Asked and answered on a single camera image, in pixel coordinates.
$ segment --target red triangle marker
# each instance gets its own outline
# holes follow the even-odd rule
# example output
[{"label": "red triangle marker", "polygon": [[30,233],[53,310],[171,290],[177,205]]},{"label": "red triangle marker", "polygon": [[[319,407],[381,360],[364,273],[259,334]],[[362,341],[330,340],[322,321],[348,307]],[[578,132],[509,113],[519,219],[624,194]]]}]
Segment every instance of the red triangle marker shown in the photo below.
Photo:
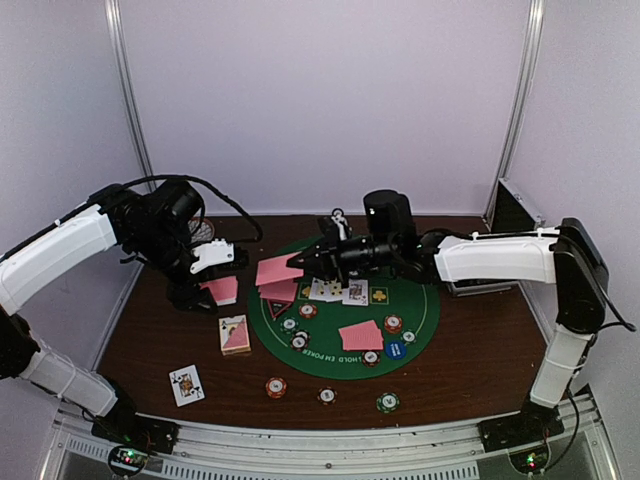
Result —
[{"label": "red triangle marker", "polygon": [[293,303],[276,302],[275,300],[267,300],[269,305],[269,313],[274,320],[291,308]]}]

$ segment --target round poker mat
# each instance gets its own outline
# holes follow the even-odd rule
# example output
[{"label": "round poker mat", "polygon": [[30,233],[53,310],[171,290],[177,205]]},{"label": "round poker mat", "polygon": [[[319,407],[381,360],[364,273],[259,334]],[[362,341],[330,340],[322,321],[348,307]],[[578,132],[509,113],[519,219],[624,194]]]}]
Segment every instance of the round poker mat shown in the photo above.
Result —
[{"label": "round poker mat", "polygon": [[[300,251],[315,239],[296,242],[279,251],[284,255]],[[311,301],[308,294],[312,279],[297,279],[296,300],[289,310],[273,319],[266,300],[260,298],[257,287],[249,293],[249,320],[258,338],[265,347],[287,365],[309,375],[335,380],[359,380],[373,378],[392,372],[416,358],[431,341],[440,318],[440,299],[436,287],[418,285],[407,280],[391,278],[388,271],[366,277],[369,283],[369,306],[342,305]],[[318,308],[311,319],[300,316],[298,308],[310,303]],[[390,342],[402,343],[401,333],[390,334],[384,328],[385,318],[396,315],[402,318],[402,331],[415,333],[415,342],[406,346],[407,354],[402,359],[392,359],[384,351],[375,367],[362,363],[362,352],[346,352],[342,349],[342,338],[338,329],[356,323],[375,320],[382,331],[385,347]],[[311,334],[309,346],[303,352],[291,348],[291,333],[281,328],[286,319],[298,322],[298,330]]]}]

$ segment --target printed club symbol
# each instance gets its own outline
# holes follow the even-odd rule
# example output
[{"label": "printed club symbol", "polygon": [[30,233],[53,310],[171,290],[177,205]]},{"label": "printed club symbol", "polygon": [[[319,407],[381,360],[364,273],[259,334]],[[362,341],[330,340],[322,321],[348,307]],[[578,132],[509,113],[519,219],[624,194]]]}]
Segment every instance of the printed club symbol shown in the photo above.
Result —
[{"label": "printed club symbol", "polygon": [[382,302],[387,299],[387,296],[384,294],[382,290],[376,290],[376,293],[373,294],[373,299],[376,302]]}]

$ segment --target blue poker chip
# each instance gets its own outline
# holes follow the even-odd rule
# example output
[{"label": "blue poker chip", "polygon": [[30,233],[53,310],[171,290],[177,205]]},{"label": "blue poker chip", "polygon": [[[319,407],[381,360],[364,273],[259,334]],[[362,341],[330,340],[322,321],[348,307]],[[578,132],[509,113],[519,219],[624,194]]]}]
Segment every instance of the blue poker chip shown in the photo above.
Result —
[{"label": "blue poker chip", "polygon": [[407,356],[407,347],[402,342],[389,342],[384,347],[384,353],[391,360],[402,360]]}]

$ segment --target green poker chip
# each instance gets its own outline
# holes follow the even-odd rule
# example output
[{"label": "green poker chip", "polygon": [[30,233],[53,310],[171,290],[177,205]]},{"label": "green poker chip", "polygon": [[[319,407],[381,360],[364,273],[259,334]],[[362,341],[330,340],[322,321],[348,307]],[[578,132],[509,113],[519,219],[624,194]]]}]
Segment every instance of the green poker chip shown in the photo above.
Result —
[{"label": "green poker chip", "polygon": [[413,333],[412,330],[405,330],[402,332],[402,341],[405,345],[411,345],[412,343],[416,343],[416,334]]},{"label": "green poker chip", "polygon": [[376,400],[376,406],[382,413],[391,413],[400,406],[400,398],[395,393],[383,393]]},{"label": "green poker chip", "polygon": [[298,321],[295,318],[285,318],[280,323],[280,331],[282,333],[293,333],[298,328]]}]

